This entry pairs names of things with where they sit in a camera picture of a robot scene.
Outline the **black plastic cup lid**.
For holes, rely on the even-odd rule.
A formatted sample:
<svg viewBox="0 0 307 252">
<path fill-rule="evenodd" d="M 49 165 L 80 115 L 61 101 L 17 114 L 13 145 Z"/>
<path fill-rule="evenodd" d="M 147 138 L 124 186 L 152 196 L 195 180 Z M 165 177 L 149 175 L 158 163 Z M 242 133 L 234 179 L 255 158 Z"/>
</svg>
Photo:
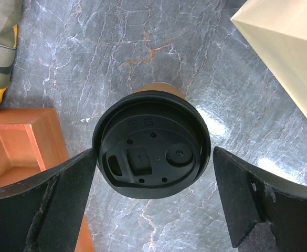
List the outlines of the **black plastic cup lid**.
<svg viewBox="0 0 307 252">
<path fill-rule="evenodd" d="M 164 91 L 140 91 L 116 102 L 98 121 L 92 146 L 110 187 L 137 199 L 188 188 L 211 153 L 208 127 L 196 108 Z"/>
</svg>

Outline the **single brown paper cup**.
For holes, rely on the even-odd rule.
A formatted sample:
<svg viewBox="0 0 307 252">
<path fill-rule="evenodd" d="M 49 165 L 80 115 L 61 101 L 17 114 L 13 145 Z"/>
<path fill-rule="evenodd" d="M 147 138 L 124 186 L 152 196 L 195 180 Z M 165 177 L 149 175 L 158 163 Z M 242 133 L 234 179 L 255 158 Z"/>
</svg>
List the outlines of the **single brown paper cup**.
<svg viewBox="0 0 307 252">
<path fill-rule="evenodd" d="M 175 96 L 178 96 L 182 99 L 186 99 L 185 95 L 176 87 L 170 85 L 169 83 L 165 83 L 165 82 L 152 82 L 152 83 L 147 83 L 144 86 L 142 86 L 141 88 L 139 88 L 138 90 L 136 90 L 134 93 L 136 92 L 142 92 L 142 91 L 162 91 L 162 92 L 168 92 L 171 93 Z"/>
</svg>

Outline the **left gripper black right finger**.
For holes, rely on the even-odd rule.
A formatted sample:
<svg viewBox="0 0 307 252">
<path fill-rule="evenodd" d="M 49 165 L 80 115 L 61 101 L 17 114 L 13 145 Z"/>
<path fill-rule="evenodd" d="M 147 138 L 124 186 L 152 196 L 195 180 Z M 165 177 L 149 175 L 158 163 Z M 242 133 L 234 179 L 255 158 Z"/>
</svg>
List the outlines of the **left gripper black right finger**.
<svg viewBox="0 0 307 252">
<path fill-rule="evenodd" d="M 213 163 L 231 244 L 269 223 L 281 251 L 307 251 L 307 186 L 254 166 L 215 147 Z"/>
</svg>

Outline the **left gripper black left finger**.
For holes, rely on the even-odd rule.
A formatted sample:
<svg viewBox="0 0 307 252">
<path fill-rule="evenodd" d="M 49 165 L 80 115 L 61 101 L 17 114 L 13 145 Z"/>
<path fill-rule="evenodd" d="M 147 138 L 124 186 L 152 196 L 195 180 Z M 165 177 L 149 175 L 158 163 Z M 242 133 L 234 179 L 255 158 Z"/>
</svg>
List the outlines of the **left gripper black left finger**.
<svg viewBox="0 0 307 252">
<path fill-rule="evenodd" d="M 94 172 L 94 149 L 0 188 L 0 251 L 74 251 Z"/>
</svg>

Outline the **brown paper bag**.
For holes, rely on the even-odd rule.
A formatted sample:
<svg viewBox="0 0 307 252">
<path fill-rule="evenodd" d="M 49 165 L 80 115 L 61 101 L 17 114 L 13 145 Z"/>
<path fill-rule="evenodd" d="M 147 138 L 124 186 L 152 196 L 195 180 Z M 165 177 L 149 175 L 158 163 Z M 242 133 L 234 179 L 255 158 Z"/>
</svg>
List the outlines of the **brown paper bag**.
<svg viewBox="0 0 307 252">
<path fill-rule="evenodd" d="M 307 1 L 246 1 L 231 21 L 307 118 Z"/>
</svg>

